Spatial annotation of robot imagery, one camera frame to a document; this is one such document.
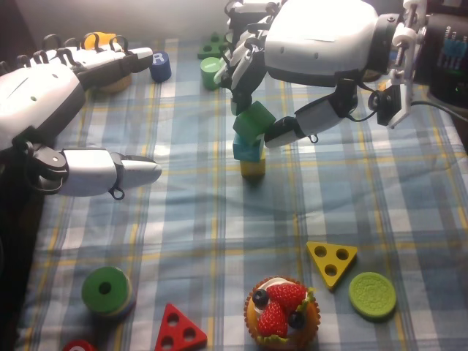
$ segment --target tablecloth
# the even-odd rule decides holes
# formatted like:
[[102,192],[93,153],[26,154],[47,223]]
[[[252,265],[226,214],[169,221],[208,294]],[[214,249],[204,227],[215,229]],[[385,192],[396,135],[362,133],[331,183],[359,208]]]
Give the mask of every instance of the tablecloth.
[[[311,350],[468,350],[468,161],[449,117],[418,106],[394,130],[345,120],[315,145],[267,149],[266,176],[251,184],[233,158],[230,92],[203,88],[199,44],[151,43],[169,53],[171,79],[155,84],[146,70],[120,94],[89,93],[60,135],[58,148],[150,156],[163,174],[120,202],[47,197],[17,350],[73,339],[153,350],[169,302],[206,332],[207,350],[256,350],[244,301],[274,275],[316,289],[322,324]],[[281,118],[332,90],[267,76],[254,99]],[[354,117],[368,113],[368,97],[360,92]],[[307,241],[358,248],[334,293]],[[137,291],[121,324],[93,322],[80,299],[83,280],[104,265]],[[393,282],[387,322],[364,320],[349,302],[351,279],[365,271]]]

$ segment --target hole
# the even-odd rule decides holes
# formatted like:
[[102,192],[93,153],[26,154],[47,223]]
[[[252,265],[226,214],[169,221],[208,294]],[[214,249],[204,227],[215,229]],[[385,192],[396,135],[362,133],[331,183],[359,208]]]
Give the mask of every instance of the hole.
[[327,254],[327,249],[323,246],[317,246],[314,252],[318,257],[324,257]]
[[175,327],[178,323],[178,315],[175,313],[171,313],[167,316],[167,324],[170,327]]
[[99,286],[99,292],[103,295],[110,293],[110,289],[111,289],[111,286],[110,286],[110,283],[108,282],[103,282]]
[[348,251],[346,251],[345,249],[340,249],[336,252],[336,256],[340,259],[340,260],[347,260],[347,258],[350,256],[348,254]]
[[164,338],[162,338],[161,347],[163,350],[170,350],[173,348],[173,345],[174,341],[173,338],[171,338],[170,336],[165,336]]
[[335,276],[336,275],[336,267],[334,265],[326,265],[325,266],[325,274],[327,276]]
[[195,339],[195,330],[193,328],[187,328],[184,331],[184,340],[188,342],[192,341],[193,339]]

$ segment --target yellow triangle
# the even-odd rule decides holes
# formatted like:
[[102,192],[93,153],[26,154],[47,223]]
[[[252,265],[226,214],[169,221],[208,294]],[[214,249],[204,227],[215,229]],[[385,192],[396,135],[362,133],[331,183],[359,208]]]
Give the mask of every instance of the yellow triangle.
[[312,256],[325,285],[332,290],[358,253],[354,246],[309,241],[307,249]]

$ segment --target blue block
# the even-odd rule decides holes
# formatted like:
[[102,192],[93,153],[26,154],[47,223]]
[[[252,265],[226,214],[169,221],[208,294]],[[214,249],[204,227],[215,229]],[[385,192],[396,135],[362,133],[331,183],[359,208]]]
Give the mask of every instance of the blue block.
[[236,133],[233,141],[234,159],[238,161],[260,162],[263,144],[262,138],[250,145]]
[[153,53],[153,64],[149,67],[151,77],[157,83],[168,80],[172,75],[170,70],[169,55],[165,51]]

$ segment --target robotic hand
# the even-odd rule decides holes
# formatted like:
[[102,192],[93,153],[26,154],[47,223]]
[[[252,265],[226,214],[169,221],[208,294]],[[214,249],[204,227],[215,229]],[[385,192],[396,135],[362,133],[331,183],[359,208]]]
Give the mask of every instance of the robotic hand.
[[110,48],[94,53],[59,48],[56,57],[41,51],[34,64],[20,56],[26,67],[13,72],[0,65],[0,156],[24,159],[25,181],[33,189],[72,196],[109,192],[121,200],[125,189],[153,183],[161,175],[161,167],[147,157],[48,147],[82,108],[87,88],[151,66],[149,48],[128,50],[126,40],[123,50],[114,50],[112,40]]
[[[265,132],[267,147],[306,136],[316,143],[317,133],[343,119],[365,121],[375,113],[378,124],[394,128],[408,116],[412,104],[421,103],[412,101],[413,82],[429,85],[442,101],[467,108],[468,23],[451,15],[467,16],[467,8],[460,5],[454,11],[429,2],[428,7],[426,0],[404,0],[405,16],[378,16],[361,0],[230,1],[225,12],[232,32],[227,37],[233,42],[215,81],[232,91],[236,115],[248,108],[266,72],[291,83],[336,87],[294,117],[276,121]],[[251,11],[253,17],[264,17],[245,24]],[[390,68],[385,91],[363,84],[366,70],[386,75]],[[358,104],[358,86],[372,91],[373,112],[357,120],[350,114]]]

